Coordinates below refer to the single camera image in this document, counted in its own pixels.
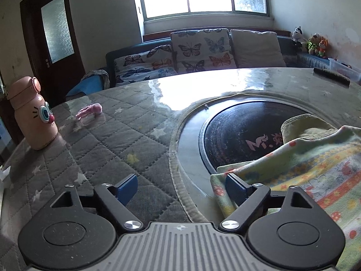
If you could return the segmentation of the colourful striped baby garment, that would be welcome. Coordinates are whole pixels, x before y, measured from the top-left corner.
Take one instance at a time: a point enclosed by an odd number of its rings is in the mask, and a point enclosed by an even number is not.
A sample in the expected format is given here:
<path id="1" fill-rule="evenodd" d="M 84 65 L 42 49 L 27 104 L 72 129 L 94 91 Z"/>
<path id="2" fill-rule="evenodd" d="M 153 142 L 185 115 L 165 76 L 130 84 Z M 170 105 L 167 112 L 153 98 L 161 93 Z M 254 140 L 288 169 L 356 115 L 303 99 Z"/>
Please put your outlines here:
<path id="1" fill-rule="evenodd" d="M 360 270 L 360 128 L 335 128 L 311 114 L 281 125 L 283 144 L 257 160 L 220 166 L 211 186 L 224 217 L 236 204 L 225 182 L 234 173 L 248 184 L 262 183 L 275 191 L 300 186 L 343 230 L 346 246 L 338 270 Z"/>

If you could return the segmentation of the grey quilted star tablecloth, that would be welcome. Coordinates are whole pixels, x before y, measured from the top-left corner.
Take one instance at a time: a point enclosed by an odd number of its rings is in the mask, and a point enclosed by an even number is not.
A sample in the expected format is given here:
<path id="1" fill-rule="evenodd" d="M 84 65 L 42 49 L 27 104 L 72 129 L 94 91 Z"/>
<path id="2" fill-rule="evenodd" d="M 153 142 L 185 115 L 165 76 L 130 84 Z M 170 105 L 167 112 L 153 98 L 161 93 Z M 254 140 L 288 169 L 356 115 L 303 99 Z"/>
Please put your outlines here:
<path id="1" fill-rule="evenodd" d="M 53 109 L 59 132 L 42 150 L 20 142 L 8 159 L 1 208 L 1 269 L 23 270 L 21 228 L 59 190 L 72 184 L 90 193 L 103 182 L 134 173 L 140 190 L 130 208 L 144 222 L 184 222 L 169 171 L 171 134 L 189 111 L 209 111 L 209 100 L 237 94 L 272 96 L 333 125 L 360 125 L 360 86 L 344 87 L 311 69 L 229 69 L 131 83 L 65 102 Z M 93 103 L 100 115 L 76 120 Z"/>

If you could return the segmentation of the black induction cooktop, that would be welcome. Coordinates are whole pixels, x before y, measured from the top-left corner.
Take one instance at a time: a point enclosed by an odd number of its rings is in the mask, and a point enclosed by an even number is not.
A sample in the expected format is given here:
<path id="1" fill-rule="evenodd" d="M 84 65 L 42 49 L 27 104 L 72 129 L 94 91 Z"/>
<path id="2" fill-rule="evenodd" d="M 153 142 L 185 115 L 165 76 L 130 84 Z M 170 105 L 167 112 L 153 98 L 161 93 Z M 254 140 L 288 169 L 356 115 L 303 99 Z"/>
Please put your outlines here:
<path id="1" fill-rule="evenodd" d="M 208 172 L 233 163 L 257 160 L 283 145 L 281 125 L 305 114 L 298 106 L 273 100 L 229 104 L 204 122 L 199 152 Z"/>

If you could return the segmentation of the small pink hair clip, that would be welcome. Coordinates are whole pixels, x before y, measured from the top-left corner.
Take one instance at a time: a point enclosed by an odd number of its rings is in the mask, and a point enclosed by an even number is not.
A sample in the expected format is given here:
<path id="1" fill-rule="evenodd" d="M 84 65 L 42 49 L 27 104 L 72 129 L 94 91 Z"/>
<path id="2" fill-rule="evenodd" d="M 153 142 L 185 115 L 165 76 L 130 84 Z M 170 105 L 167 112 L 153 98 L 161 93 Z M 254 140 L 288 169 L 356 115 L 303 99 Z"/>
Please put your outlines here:
<path id="1" fill-rule="evenodd" d="M 100 115 L 103 111 L 102 105 L 99 103 L 93 103 L 91 105 L 85 106 L 77 112 L 75 115 L 76 120 L 80 120 L 88 115 Z"/>

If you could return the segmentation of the pink cartoon thermos bottle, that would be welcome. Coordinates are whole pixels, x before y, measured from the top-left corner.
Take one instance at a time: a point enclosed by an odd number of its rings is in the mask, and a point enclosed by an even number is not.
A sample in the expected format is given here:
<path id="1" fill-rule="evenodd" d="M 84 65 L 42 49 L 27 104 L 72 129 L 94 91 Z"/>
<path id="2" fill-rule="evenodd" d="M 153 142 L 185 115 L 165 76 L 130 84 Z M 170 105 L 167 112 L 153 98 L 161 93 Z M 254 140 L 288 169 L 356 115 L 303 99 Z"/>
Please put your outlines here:
<path id="1" fill-rule="evenodd" d="M 22 77 L 11 85 L 7 96 L 19 128 L 34 150 L 48 146 L 58 134 L 54 114 L 40 91 L 37 78 Z"/>

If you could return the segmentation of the blue grey cloth on sofa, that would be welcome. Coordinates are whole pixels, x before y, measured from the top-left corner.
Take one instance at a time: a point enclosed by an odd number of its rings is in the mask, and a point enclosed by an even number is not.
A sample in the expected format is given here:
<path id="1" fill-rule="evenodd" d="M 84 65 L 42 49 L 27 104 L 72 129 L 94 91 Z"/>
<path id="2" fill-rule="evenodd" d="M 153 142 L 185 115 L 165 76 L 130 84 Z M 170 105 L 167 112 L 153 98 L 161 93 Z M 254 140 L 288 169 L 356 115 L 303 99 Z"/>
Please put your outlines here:
<path id="1" fill-rule="evenodd" d="M 68 101 L 108 89 L 109 87 L 109 75 L 105 69 L 91 70 L 67 93 L 65 98 Z"/>

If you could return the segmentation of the lying butterfly print cushion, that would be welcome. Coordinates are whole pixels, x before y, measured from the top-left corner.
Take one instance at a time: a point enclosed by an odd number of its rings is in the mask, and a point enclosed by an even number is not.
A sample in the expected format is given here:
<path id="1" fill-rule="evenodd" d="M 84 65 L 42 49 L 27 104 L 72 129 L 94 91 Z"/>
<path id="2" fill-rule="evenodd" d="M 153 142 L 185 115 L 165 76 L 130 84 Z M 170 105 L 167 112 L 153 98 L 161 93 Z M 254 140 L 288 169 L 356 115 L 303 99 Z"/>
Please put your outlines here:
<path id="1" fill-rule="evenodd" d="M 114 60 L 115 86 L 177 75 L 171 45 Z"/>

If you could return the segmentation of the plain beige cushion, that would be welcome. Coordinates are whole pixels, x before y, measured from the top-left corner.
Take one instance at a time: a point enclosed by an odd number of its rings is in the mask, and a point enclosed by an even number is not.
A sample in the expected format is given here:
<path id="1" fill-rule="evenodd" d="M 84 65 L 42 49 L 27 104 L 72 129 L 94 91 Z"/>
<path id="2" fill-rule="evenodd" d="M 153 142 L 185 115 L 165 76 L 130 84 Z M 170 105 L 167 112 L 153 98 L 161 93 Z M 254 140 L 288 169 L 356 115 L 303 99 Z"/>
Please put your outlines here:
<path id="1" fill-rule="evenodd" d="M 239 68 L 286 67 L 275 32 L 230 30 Z"/>

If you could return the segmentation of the black remote control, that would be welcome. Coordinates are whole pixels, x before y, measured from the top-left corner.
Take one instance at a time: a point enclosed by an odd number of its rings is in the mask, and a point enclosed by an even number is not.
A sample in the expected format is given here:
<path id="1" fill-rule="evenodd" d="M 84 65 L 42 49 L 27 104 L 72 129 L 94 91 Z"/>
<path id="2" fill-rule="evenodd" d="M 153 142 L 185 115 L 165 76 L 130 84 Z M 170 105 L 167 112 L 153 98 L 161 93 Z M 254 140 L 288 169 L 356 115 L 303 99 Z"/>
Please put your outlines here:
<path id="1" fill-rule="evenodd" d="M 333 72 L 333 71 L 330 71 L 328 69 L 320 69 L 320 68 L 317 68 L 317 67 L 313 68 L 313 72 L 316 75 L 319 75 L 320 77 L 327 78 L 327 79 L 329 79 L 331 81 L 342 84 L 344 86 L 349 86 L 350 85 L 350 79 L 343 76 L 343 75 L 341 75 L 340 73 Z"/>

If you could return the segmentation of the upright butterfly print cushion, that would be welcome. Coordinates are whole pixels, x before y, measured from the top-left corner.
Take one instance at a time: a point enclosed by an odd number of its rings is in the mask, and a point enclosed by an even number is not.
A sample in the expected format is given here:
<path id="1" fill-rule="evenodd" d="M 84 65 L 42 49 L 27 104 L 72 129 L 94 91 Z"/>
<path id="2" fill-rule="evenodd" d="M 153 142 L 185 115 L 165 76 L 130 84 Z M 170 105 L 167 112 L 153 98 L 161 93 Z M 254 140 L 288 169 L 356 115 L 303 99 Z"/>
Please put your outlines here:
<path id="1" fill-rule="evenodd" d="M 179 74 L 236 68 L 226 28 L 179 31 L 170 37 Z"/>

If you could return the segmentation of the clear plastic storage box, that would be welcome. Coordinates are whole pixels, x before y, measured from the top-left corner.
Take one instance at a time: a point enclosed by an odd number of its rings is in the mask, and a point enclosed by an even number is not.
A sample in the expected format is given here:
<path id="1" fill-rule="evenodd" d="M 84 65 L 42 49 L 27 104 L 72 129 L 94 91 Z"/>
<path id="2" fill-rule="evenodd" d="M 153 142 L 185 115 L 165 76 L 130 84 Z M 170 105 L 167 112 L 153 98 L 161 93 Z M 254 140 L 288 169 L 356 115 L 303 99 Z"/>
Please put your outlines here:
<path id="1" fill-rule="evenodd" d="M 343 63 L 340 60 L 329 58 L 329 69 L 338 72 L 351 81 L 360 84 L 360 69 Z"/>

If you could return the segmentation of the dark blue sofa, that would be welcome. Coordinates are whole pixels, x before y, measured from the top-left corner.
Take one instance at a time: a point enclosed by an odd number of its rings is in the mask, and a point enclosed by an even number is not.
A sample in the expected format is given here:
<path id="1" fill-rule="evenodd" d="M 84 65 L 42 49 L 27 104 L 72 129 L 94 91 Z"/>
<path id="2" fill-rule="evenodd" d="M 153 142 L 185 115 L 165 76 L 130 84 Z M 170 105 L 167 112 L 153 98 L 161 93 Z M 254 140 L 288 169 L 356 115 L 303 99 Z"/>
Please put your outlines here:
<path id="1" fill-rule="evenodd" d="M 271 31 L 220 28 L 173 32 L 166 39 L 109 52 L 106 67 L 84 75 L 68 92 L 66 99 L 139 81 L 210 70 L 263 67 L 327 69 L 330 61 L 302 51 L 305 45 Z"/>

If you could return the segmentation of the brown plush toy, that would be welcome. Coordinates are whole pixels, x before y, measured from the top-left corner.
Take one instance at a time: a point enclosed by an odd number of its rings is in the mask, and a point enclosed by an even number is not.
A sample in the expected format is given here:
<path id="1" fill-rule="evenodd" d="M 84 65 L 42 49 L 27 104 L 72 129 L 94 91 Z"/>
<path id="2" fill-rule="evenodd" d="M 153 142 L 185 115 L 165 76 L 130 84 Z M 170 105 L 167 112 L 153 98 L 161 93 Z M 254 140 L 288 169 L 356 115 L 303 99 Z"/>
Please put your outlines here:
<path id="1" fill-rule="evenodd" d="M 311 55 L 317 55 L 319 43 L 322 40 L 322 36 L 318 33 L 311 35 L 307 41 L 307 50 Z"/>

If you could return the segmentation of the dark wooden glass door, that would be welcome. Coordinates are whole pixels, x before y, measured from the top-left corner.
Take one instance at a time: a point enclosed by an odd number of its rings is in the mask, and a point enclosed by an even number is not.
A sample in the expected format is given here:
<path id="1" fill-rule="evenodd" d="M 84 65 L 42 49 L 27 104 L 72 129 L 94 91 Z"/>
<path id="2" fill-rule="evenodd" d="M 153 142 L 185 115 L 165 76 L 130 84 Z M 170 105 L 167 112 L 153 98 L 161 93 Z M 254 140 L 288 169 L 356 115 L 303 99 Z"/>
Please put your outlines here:
<path id="1" fill-rule="evenodd" d="M 22 0 L 21 24 L 33 75 L 51 107 L 85 74 L 69 0 Z"/>

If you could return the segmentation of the black white plush toy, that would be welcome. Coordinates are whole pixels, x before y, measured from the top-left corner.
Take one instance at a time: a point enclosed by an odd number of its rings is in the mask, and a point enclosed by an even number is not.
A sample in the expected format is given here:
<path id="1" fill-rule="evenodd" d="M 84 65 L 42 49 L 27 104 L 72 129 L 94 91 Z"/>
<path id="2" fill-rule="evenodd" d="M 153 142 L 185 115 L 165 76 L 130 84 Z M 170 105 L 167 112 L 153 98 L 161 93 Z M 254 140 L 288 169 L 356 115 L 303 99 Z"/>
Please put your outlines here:
<path id="1" fill-rule="evenodd" d="M 303 36 L 301 26 L 294 29 L 294 32 L 292 33 L 292 43 L 299 51 L 307 51 L 307 40 Z"/>

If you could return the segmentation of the orange green plush toy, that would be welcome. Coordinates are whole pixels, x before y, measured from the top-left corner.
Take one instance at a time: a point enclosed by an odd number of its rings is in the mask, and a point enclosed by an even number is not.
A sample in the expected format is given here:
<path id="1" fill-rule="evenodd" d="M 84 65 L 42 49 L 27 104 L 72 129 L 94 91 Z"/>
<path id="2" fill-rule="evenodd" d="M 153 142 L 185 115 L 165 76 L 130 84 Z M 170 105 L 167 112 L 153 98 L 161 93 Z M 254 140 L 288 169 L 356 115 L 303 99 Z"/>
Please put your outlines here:
<path id="1" fill-rule="evenodd" d="M 328 40 L 326 38 L 322 38 L 319 43 L 317 56 L 325 59 L 327 57 L 326 56 L 327 47 L 328 47 Z"/>

